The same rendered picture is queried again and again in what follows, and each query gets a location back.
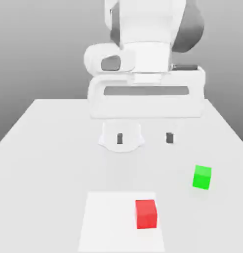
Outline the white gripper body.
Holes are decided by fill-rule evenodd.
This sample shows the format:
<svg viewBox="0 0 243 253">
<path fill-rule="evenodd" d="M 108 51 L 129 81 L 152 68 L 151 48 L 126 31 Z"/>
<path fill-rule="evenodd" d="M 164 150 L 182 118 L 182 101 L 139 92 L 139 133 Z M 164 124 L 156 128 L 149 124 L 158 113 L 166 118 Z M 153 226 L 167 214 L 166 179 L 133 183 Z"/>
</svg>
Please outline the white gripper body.
<svg viewBox="0 0 243 253">
<path fill-rule="evenodd" d="M 199 118 L 204 109 L 205 71 L 174 70 L 167 73 L 116 73 L 98 75 L 89 84 L 87 99 L 94 119 Z M 187 95 L 104 95 L 106 87 L 186 86 Z"/>
</svg>

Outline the small green cube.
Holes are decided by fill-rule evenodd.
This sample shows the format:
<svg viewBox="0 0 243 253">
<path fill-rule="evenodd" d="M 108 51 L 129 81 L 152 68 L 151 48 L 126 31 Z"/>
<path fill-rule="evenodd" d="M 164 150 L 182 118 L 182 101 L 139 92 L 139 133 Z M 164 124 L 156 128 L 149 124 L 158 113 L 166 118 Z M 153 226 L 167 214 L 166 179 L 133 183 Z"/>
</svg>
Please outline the small green cube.
<svg viewBox="0 0 243 253">
<path fill-rule="evenodd" d="M 195 165 L 193 187 L 208 190 L 211 181 L 211 168 Z"/>
</svg>

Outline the small red cube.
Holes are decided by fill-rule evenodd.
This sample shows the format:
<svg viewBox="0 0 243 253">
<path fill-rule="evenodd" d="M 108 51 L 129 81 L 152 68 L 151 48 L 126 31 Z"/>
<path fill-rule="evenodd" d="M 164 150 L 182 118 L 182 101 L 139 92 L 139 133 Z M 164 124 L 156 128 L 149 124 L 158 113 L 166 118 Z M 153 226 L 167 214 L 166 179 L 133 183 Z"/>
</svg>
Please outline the small red cube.
<svg viewBox="0 0 243 253">
<path fill-rule="evenodd" d="M 158 212 L 155 200 L 136 200 L 135 209 L 137 229 L 157 228 Z"/>
</svg>

